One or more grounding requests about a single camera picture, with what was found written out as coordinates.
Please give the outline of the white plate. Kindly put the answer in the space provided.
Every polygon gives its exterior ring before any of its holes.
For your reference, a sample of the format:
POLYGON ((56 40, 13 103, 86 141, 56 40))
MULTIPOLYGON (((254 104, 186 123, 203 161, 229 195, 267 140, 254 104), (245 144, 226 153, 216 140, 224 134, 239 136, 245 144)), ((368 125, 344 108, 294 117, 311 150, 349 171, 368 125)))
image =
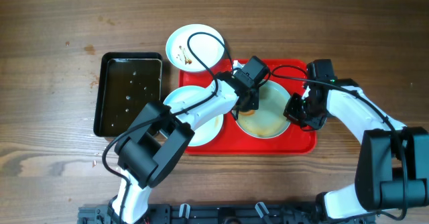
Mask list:
POLYGON ((253 115, 238 116, 237 125, 248 135, 259 139, 277 137, 290 125, 284 116, 290 94, 280 84, 267 81, 259 89, 259 108, 253 115))
POLYGON ((192 36, 190 48, 207 67, 213 67, 223 57, 225 49, 221 43, 224 39, 218 31, 203 24, 185 25, 173 32, 166 42, 166 56, 176 68, 186 72, 205 71, 188 49, 189 37, 197 32, 204 34, 192 36))
MULTIPOLYGON (((172 91, 164 100, 165 105, 182 101, 191 97, 200 91, 204 90, 203 87, 188 85, 180 87, 172 91)), ((223 115, 213 117, 210 121, 207 121, 204 125, 200 126, 194 131, 194 136, 188 144, 189 147, 197 147, 207 144, 212 141, 220 132, 223 125, 223 115)))

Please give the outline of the green orange sponge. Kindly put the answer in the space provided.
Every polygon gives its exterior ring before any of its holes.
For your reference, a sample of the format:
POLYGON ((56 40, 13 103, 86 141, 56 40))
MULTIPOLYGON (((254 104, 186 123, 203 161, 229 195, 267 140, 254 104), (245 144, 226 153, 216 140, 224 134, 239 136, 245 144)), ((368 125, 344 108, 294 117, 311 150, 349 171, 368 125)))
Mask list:
POLYGON ((255 113, 255 110, 248 110, 248 111, 239 111, 238 114, 242 116, 248 116, 253 115, 255 113))

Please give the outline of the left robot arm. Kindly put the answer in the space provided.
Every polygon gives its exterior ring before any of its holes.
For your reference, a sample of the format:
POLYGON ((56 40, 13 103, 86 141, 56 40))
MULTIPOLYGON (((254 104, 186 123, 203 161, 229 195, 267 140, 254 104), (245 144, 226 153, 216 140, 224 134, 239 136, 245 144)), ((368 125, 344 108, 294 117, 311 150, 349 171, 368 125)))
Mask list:
POLYGON ((148 103, 131 127, 105 148, 118 155, 119 170, 105 168, 121 178, 118 195, 111 204, 115 223, 136 223, 148 210, 148 198, 171 173, 195 131, 214 117, 250 105, 264 73, 243 69, 219 72, 211 84, 191 97, 171 103, 148 103))

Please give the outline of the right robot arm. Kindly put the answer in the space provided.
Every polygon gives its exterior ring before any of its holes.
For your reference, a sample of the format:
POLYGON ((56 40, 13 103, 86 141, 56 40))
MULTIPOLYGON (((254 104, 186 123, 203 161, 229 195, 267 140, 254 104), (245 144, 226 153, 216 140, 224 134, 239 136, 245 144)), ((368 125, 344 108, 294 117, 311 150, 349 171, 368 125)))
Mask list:
POLYGON ((304 95, 293 94, 284 115, 300 127, 320 129, 336 117, 361 145, 355 180, 317 196, 317 221, 345 222, 428 206, 428 132, 392 119, 351 79, 306 80, 304 95))

